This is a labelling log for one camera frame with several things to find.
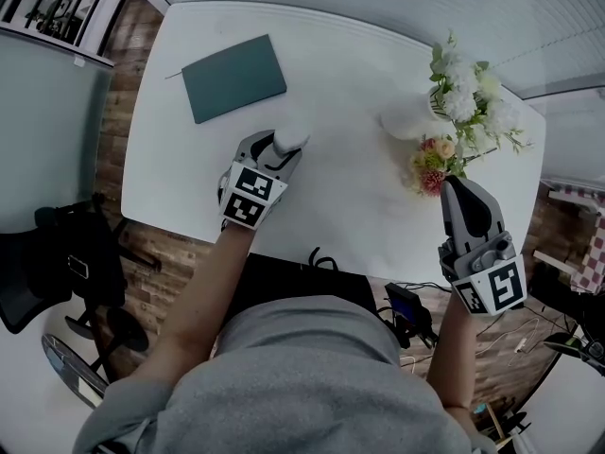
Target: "white table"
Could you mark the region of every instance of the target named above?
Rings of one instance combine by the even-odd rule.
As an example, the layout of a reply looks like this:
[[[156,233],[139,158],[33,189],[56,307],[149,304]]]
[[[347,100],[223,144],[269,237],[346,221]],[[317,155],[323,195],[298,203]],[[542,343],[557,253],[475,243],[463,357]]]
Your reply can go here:
[[[166,77],[264,34],[287,93],[196,125],[182,77]],[[253,251],[305,263],[321,246],[320,255],[331,255],[344,271],[443,284],[441,202],[402,185],[401,142],[376,121],[389,105],[428,91],[429,62],[423,44],[327,13],[238,2],[174,5],[153,45],[134,110],[122,213],[216,241],[216,184],[239,142],[298,123],[312,130],[311,141]],[[538,188],[545,121],[515,96],[505,99],[520,111],[521,127],[535,145],[521,156],[504,147],[471,163],[468,175],[500,201],[520,251]]]

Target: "green notebook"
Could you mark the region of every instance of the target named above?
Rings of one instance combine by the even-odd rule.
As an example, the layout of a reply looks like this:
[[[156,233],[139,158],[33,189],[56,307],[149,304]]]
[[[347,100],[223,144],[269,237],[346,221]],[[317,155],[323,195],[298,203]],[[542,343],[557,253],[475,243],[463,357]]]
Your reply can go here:
[[[268,35],[189,64],[182,78],[198,124],[287,89]]]

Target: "white vase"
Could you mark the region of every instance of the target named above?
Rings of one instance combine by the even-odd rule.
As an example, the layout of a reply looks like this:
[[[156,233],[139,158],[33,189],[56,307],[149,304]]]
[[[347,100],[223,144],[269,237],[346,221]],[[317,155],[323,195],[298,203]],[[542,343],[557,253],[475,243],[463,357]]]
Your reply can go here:
[[[453,126],[447,115],[436,113],[432,108],[433,93],[437,86],[428,93],[404,96],[397,103],[390,105],[378,116],[382,128],[394,138],[400,140],[421,139],[451,133]]]

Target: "red flower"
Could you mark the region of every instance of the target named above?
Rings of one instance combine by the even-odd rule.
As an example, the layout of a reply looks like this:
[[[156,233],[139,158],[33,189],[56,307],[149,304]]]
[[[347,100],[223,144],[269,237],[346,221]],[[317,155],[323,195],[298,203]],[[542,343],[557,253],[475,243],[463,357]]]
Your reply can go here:
[[[424,140],[420,145],[420,149],[422,151],[427,151],[428,149],[433,149],[434,147],[435,147],[435,138],[429,138],[427,140]]]
[[[420,187],[429,197],[438,197],[445,173],[437,170],[425,170],[420,175]]]

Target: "gray t-shirt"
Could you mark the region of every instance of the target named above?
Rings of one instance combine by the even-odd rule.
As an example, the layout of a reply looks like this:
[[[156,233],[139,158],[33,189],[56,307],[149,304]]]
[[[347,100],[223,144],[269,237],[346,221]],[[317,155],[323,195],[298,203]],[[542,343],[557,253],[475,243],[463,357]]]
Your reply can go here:
[[[113,383],[74,453],[494,453],[400,370],[399,353],[376,317],[334,296],[255,306],[174,390]]]

